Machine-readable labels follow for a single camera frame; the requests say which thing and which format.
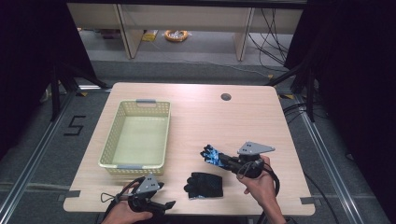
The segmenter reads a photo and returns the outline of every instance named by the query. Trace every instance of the floor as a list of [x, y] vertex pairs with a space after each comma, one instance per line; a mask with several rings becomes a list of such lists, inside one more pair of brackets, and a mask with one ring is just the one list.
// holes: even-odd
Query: floor
[[[186, 41], [171, 43], [164, 39], [163, 31], [159, 31], [154, 42], [141, 43], [132, 60], [126, 57], [119, 38], [103, 39], [94, 30], [80, 31], [80, 36], [98, 70], [101, 68], [99, 64], [108, 63], [123, 63], [123, 66], [131, 63], [205, 64], [231, 69], [235, 73], [253, 73], [265, 80], [286, 71], [281, 67], [282, 53], [271, 36], [269, 41], [275, 48], [266, 44], [263, 49], [276, 56], [280, 63], [260, 53], [251, 39], [247, 43], [244, 61], [238, 62], [233, 34], [229, 33], [191, 32]], [[252, 39], [258, 46], [263, 43], [260, 34], [252, 34]], [[285, 48], [291, 39], [292, 35], [277, 36], [277, 42]], [[253, 67], [262, 69], [249, 70]], [[180, 71], [180, 68], [174, 70], [175, 73], [189, 73], [188, 70]], [[120, 78], [117, 72], [98, 73], [103, 80], [110, 82]], [[291, 82], [292, 78], [276, 87], [284, 108], [304, 101], [304, 93], [288, 98], [290, 92], [287, 87]], [[64, 105], [71, 109], [65, 111], [63, 119], [56, 123], [48, 119], [50, 101], [44, 101], [35, 111], [36, 116], [27, 127], [23, 141], [0, 161], [0, 201], [15, 201], [14, 206], [8, 208], [10, 216], [0, 217], [1, 223], [100, 221], [100, 214], [65, 212], [63, 201], [107, 96], [108, 92], [104, 91], [93, 91], [85, 97], [63, 95]], [[65, 133], [73, 132], [69, 129], [69, 120], [82, 114], [86, 116], [84, 132], [79, 137], [65, 138]], [[327, 117], [325, 107], [316, 105], [314, 123], [309, 121], [303, 108], [291, 110], [285, 116], [317, 209], [312, 217], [294, 217], [295, 220], [298, 223], [389, 223], [356, 164], [346, 157], [347, 149]], [[48, 140], [43, 141], [42, 136], [47, 136]], [[24, 187], [17, 188], [14, 183], [21, 183]], [[256, 220], [257, 217], [240, 219], [241, 223], [254, 223]]]

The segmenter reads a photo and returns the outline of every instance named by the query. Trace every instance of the black fabric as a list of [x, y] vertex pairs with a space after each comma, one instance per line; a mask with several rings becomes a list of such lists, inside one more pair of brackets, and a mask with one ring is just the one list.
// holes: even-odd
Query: black fabric
[[184, 190], [189, 193], [190, 199], [218, 198], [223, 196], [222, 177], [206, 173], [191, 173]]

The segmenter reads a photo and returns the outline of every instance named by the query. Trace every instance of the gray carpet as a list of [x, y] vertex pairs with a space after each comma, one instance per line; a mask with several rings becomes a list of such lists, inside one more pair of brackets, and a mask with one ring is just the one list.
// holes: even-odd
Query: gray carpet
[[[265, 76], [273, 74], [276, 77], [282, 74], [248, 65], [236, 67], [260, 71], [265, 76], [213, 64], [92, 62], [92, 65], [97, 76], [107, 84], [130, 81], [263, 85], [268, 81]], [[83, 79], [78, 79], [78, 82], [89, 84]], [[279, 84], [277, 89], [286, 89], [289, 85], [290, 80]], [[107, 96], [108, 92], [89, 92], [85, 97], [74, 97], [9, 223], [96, 223], [98, 214], [65, 212], [62, 196], [73, 181]], [[296, 103], [287, 99], [281, 99], [280, 102], [284, 108]], [[325, 108], [316, 106], [315, 114], [320, 134], [353, 194], [363, 219], [367, 223], [389, 223], [358, 167], [345, 157], [347, 149], [327, 117]], [[85, 116], [75, 119], [75, 124], [84, 127], [79, 135], [65, 136], [65, 133], [77, 132], [76, 129], [68, 127], [74, 116]], [[332, 187], [302, 117], [294, 112], [287, 115], [287, 120], [290, 122], [290, 132], [304, 171], [324, 192], [340, 223], [348, 223], [346, 212]], [[49, 123], [50, 102], [46, 102], [35, 112], [20, 144], [12, 148], [0, 162], [0, 200], [7, 196], [10, 184], [21, 174]], [[334, 223], [330, 208], [318, 189], [308, 179], [307, 183], [317, 201], [317, 210], [311, 217], [295, 217], [295, 220], [298, 223]]]

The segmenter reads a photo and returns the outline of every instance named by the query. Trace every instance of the person's right hand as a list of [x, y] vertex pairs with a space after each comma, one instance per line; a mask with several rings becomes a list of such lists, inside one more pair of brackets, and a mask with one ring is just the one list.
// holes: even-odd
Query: person's right hand
[[[261, 155], [262, 160], [265, 162], [264, 166], [266, 169], [271, 170], [270, 159], [266, 156]], [[247, 188], [245, 194], [251, 194], [257, 203], [264, 210], [270, 223], [286, 223], [283, 218], [282, 212], [276, 200], [274, 179], [266, 171], [262, 171], [262, 174], [251, 179], [248, 177], [238, 176], [238, 180], [244, 184]]]

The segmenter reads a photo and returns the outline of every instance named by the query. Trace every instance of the table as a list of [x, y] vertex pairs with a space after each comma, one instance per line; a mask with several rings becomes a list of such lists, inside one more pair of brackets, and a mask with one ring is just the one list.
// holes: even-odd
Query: table
[[[230, 94], [231, 100], [222, 100], [223, 93]], [[101, 193], [114, 195], [126, 182], [138, 177], [115, 177], [98, 165], [120, 101], [133, 99], [171, 102], [164, 174], [158, 176], [158, 181], [165, 185], [152, 198], [158, 203], [177, 201], [167, 214], [259, 215], [261, 208], [243, 193], [245, 187], [235, 175], [205, 163], [199, 155], [210, 144], [225, 154], [237, 156], [236, 150], [246, 141], [276, 148], [266, 155], [280, 179], [277, 199], [284, 215], [314, 214], [313, 204], [301, 203], [301, 198], [311, 194], [273, 87], [158, 83], [114, 85], [70, 188], [80, 190], [79, 197], [66, 198], [66, 211], [105, 212], [108, 203], [101, 203]], [[191, 172], [222, 176], [224, 197], [189, 200], [183, 187]]]

